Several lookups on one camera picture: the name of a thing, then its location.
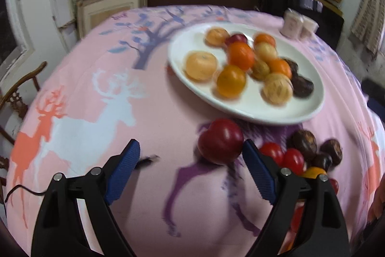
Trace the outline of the wooden chair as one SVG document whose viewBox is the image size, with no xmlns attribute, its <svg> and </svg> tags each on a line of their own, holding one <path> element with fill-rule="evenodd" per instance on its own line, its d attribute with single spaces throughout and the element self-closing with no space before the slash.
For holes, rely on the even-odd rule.
<svg viewBox="0 0 385 257">
<path fill-rule="evenodd" d="M 46 68 L 47 64 L 46 61 L 43 61 L 35 70 L 24 75 L 10 88 L 9 91 L 1 97 L 1 110 L 6 104 L 9 104 L 13 111 L 17 113 L 18 117 L 23 120 L 27 115 L 29 106 L 22 99 L 19 88 L 30 80 L 33 82 L 37 92 L 39 92 L 40 85 L 37 80 L 37 75 Z M 38 125 L 32 136 L 20 132 L 16 139 L 14 139 L 4 127 L 1 126 L 1 136 L 14 146 L 11 160 L 16 165 L 14 170 L 15 182 L 21 183 L 23 181 L 24 172 L 29 168 L 32 160 L 36 157 L 40 149 L 41 139 L 50 139 L 51 116 L 50 112 L 46 111 L 46 108 L 50 105 L 51 102 L 48 100 L 42 108 L 36 107 Z"/>
</svg>

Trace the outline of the dark purple passion fruit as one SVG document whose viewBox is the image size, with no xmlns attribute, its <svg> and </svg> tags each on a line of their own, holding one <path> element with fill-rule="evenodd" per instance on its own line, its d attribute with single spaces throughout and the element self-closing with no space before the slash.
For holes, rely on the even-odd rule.
<svg viewBox="0 0 385 257">
<path fill-rule="evenodd" d="M 313 156 L 317 152 L 316 138 L 311 131 L 295 131 L 287 139 L 287 148 L 297 149 L 304 156 Z"/>
</svg>

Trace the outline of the white oval plate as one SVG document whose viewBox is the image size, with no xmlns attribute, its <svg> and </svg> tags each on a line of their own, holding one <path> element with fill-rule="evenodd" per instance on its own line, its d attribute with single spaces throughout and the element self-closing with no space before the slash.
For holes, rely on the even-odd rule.
<svg viewBox="0 0 385 257">
<path fill-rule="evenodd" d="M 242 93 L 234 99 L 226 99 L 217 94 L 217 75 L 227 65 L 227 55 L 223 48 L 214 48 L 205 43 L 205 34 L 211 28 L 220 27 L 230 34 L 244 34 L 250 46 L 256 33 L 267 33 L 266 30 L 241 23 L 215 21 L 199 23 L 176 33 L 168 45 L 168 62 L 178 79 L 197 97 L 222 112 L 241 119 L 268 125 L 294 125 L 312 119 L 320 113 L 325 101 L 325 88 L 322 78 L 311 60 L 302 54 L 291 42 L 279 35 L 275 38 L 278 56 L 295 61 L 300 75 L 311 80 L 314 91 L 306 99 L 292 97 L 283 106 L 274 106 L 262 97 L 264 83 L 246 73 L 246 84 Z M 217 59 L 217 71 L 213 78 L 198 82 L 187 76 L 185 64 L 188 55 L 194 52 L 211 53 Z"/>
</svg>

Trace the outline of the tan yellow fruit on plate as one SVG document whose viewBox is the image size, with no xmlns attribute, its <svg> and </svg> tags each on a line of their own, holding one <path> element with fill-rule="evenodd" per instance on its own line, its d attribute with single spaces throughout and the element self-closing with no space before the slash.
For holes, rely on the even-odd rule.
<svg viewBox="0 0 385 257">
<path fill-rule="evenodd" d="M 221 47 L 225 44 L 230 35 L 226 29 L 214 27 L 209 29 L 205 34 L 205 42 L 213 47 Z"/>
</svg>

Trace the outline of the small orange fruit in pile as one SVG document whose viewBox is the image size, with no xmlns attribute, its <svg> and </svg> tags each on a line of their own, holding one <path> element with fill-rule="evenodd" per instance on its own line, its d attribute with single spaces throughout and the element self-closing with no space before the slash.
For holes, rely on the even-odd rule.
<svg viewBox="0 0 385 257">
<path fill-rule="evenodd" d="M 268 62 L 268 66 L 270 69 L 270 73 L 283 74 L 288 79 L 292 79 L 291 68 L 287 63 L 287 61 L 285 61 L 284 59 L 277 58 L 277 59 L 270 60 Z"/>
</svg>

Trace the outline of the yellow-orange fruit on plate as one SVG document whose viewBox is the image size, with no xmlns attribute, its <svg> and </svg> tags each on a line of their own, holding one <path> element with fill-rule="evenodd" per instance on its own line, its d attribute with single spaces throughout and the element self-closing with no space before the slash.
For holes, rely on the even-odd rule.
<svg viewBox="0 0 385 257">
<path fill-rule="evenodd" d="M 235 99 L 246 86 L 246 73 L 235 65 L 226 65 L 219 73 L 216 90 L 221 97 Z"/>
</svg>

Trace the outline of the white paper cup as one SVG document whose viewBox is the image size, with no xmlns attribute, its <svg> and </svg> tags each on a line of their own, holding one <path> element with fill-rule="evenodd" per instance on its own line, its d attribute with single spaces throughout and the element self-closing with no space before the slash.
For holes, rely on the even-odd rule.
<svg viewBox="0 0 385 257">
<path fill-rule="evenodd" d="M 303 18 L 303 25 L 302 25 L 302 30 L 300 32 L 300 40 L 305 41 L 313 37 L 313 35 L 318 30 L 319 25 L 316 21 L 314 21 L 313 19 L 307 16 L 302 16 L 302 18 Z"/>
</svg>

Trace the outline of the large orange mandarin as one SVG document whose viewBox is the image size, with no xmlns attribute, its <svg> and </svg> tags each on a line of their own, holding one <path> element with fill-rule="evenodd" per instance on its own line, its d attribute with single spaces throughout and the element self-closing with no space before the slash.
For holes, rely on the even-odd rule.
<svg viewBox="0 0 385 257">
<path fill-rule="evenodd" d="M 227 62 L 247 72 L 255 63 L 254 51 L 244 42 L 233 42 L 227 47 Z"/>
</svg>

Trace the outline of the yellow-orange fruit in pile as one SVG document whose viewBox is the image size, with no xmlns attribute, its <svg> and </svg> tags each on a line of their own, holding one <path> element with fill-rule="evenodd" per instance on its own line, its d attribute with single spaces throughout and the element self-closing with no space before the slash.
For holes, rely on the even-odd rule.
<svg viewBox="0 0 385 257">
<path fill-rule="evenodd" d="M 319 175 L 326 175 L 326 171 L 319 167 L 308 167 L 304 173 L 302 173 L 303 178 L 316 179 Z"/>
</svg>

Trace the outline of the dark purple fruit on plate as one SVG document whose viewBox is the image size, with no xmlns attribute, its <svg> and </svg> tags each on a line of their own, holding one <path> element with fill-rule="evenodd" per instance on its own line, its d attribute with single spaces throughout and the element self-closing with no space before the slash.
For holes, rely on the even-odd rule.
<svg viewBox="0 0 385 257">
<path fill-rule="evenodd" d="M 295 97 L 306 99 L 311 96 L 314 91 L 314 84 L 311 80 L 301 76 L 295 75 L 291 79 L 293 86 L 293 93 Z"/>
</svg>

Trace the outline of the large yellow round fruit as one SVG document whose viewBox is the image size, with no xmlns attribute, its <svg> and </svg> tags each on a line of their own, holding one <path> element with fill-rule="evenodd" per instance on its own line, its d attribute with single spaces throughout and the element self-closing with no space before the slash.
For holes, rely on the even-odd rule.
<svg viewBox="0 0 385 257">
<path fill-rule="evenodd" d="M 208 81 L 217 70 L 217 58 L 209 52 L 196 51 L 187 55 L 185 72 L 196 81 Z"/>
</svg>

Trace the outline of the cardboard framed panel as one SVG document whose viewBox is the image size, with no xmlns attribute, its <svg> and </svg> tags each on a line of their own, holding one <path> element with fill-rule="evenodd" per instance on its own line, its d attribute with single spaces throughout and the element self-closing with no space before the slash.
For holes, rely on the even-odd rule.
<svg viewBox="0 0 385 257">
<path fill-rule="evenodd" d="M 148 0 L 83 0 L 77 4 L 78 34 L 82 39 L 103 21 L 123 11 L 146 7 Z"/>
</svg>

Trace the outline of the pink drink can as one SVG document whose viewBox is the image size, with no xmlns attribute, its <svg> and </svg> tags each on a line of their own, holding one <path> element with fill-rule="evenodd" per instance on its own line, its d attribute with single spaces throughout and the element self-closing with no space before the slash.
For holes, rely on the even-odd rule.
<svg viewBox="0 0 385 257">
<path fill-rule="evenodd" d="M 303 16 L 288 8 L 284 13 L 284 23 L 280 33 L 291 40 L 297 40 L 303 27 Z"/>
</svg>

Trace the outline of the small orange on plate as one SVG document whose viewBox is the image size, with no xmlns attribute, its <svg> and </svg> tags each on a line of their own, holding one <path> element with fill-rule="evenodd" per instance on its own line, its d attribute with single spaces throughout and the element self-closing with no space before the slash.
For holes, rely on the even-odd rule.
<svg viewBox="0 0 385 257">
<path fill-rule="evenodd" d="M 266 33 L 258 33 L 254 37 L 253 45 L 257 45 L 259 43 L 267 43 L 272 45 L 274 48 L 276 47 L 275 38 Z"/>
</svg>

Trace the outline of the small red plum on plate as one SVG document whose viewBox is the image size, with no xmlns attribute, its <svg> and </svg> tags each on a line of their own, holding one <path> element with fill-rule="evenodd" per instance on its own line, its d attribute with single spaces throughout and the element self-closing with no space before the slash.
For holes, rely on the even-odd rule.
<svg viewBox="0 0 385 257">
<path fill-rule="evenodd" d="M 229 46 L 230 44 L 235 43 L 235 42 L 243 42 L 243 43 L 248 44 L 248 39 L 243 33 L 235 33 L 235 34 L 230 35 L 230 37 L 228 37 L 225 40 L 225 45 Z"/>
</svg>

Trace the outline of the pale yellow fruit on plate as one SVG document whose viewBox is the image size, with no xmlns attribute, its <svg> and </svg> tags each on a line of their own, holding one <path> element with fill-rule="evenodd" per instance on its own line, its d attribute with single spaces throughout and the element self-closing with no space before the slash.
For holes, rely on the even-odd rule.
<svg viewBox="0 0 385 257">
<path fill-rule="evenodd" d="M 255 44 L 254 49 L 256 58 L 266 63 L 278 58 L 276 48 L 267 42 L 259 42 Z"/>
</svg>

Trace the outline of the red cherry tomato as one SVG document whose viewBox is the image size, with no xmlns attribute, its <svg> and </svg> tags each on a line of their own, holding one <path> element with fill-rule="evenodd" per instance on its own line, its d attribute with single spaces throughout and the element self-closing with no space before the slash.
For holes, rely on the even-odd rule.
<svg viewBox="0 0 385 257">
<path fill-rule="evenodd" d="M 282 161 L 283 168 L 288 168 L 295 175 L 301 176 L 304 173 L 304 164 L 304 157 L 297 149 L 287 149 Z"/>
<path fill-rule="evenodd" d="M 284 159 L 284 153 L 280 145 L 273 142 L 266 142 L 259 148 L 259 151 L 263 155 L 271 157 L 278 166 L 281 166 Z"/>
</svg>

